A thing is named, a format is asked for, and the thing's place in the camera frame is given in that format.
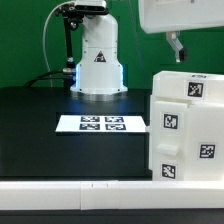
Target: robot logo sticker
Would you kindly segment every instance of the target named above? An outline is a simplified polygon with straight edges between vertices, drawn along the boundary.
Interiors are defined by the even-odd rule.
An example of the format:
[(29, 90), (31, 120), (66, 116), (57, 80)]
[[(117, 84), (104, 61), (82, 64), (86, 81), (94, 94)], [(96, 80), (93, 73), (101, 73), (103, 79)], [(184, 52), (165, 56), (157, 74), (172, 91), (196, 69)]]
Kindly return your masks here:
[(216, 144), (200, 144), (199, 159), (215, 159)]
[(107, 131), (126, 131), (124, 124), (106, 124)]
[(105, 117), (105, 122), (124, 123), (124, 118), (123, 117)]
[(100, 117), (93, 117), (93, 116), (81, 117), (81, 122), (100, 122)]
[(102, 51), (100, 51), (100, 53), (97, 55), (94, 62), (106, 62), (106, 59), (105, 59)]
[(162, 164), (162, 177), (176, 179), (177, 166), (170, 164)]
[(173, 129), (177, 130), (178, 129), (178, 122), (179, 122), (179, 117), (178, 115), (174, 114), (164, 114), (164, 119), (163, 119), (163, 128), (165, 129)]
[(79, 130), (81, 131), (98, 131), (100, 130), (100, 124), (80, 124)]
[(188, 97), (202, 98), (204, 91), (204, 83), (189, 82)]

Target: black tabletop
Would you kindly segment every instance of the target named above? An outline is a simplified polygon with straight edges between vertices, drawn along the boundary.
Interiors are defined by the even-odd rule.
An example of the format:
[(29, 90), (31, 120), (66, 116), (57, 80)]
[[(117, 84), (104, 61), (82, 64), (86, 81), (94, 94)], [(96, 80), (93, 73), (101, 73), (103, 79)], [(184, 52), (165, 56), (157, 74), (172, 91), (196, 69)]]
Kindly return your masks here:
[(0, 90), (0, 177), (8, 180), (150, 177), (147, 134), (56, 134), (61, 115), (138, 115), (150, 91), (110, 102), (79, 100), (62, 88)]

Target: black table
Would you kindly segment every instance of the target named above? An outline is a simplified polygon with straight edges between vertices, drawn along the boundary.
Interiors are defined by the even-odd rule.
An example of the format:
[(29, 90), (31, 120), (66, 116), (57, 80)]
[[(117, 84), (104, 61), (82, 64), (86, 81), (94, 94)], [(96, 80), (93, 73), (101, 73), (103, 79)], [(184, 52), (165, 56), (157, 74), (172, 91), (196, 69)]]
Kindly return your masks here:
[[(0, 89), (0, 178), (23, 180), (150, 180), (147, 134), (70, 134), (55, 129), (62, 114), (138, 115), (149, 124), (151, 91), (90, 102), (62, 88)], [(223, 223), (223, 209), (0, 211), (0, 223)]]

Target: printed marker sheet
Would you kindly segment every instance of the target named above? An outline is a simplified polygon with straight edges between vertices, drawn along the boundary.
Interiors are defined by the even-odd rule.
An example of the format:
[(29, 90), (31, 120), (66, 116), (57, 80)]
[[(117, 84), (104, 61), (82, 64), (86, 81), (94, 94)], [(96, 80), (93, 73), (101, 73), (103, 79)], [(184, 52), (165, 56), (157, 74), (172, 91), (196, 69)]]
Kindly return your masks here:
[(141, 116), (62, 115), (56, 132), (131, 132), (144, 133)]

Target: white block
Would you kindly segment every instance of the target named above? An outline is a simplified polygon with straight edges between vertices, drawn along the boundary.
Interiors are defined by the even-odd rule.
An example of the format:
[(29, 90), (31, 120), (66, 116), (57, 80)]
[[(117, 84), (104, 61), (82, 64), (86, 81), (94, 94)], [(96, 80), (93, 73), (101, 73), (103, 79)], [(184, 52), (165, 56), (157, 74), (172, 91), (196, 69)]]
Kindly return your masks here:
[(224, 77), (183, 72), (154, 76), (153, 180), (224, 179)]
[(81, 187), (81, 209), (118, 209), (118, 181), (83, 182)]
[(81, 208), (80, 182), (0, 182), (0, 210)]
[(224, 182), (120, 182), (120, 209), (224, 208)]
[(154, 76), (153, 95), (176, 100), (224, 103), (224, 76), (162, 71)]

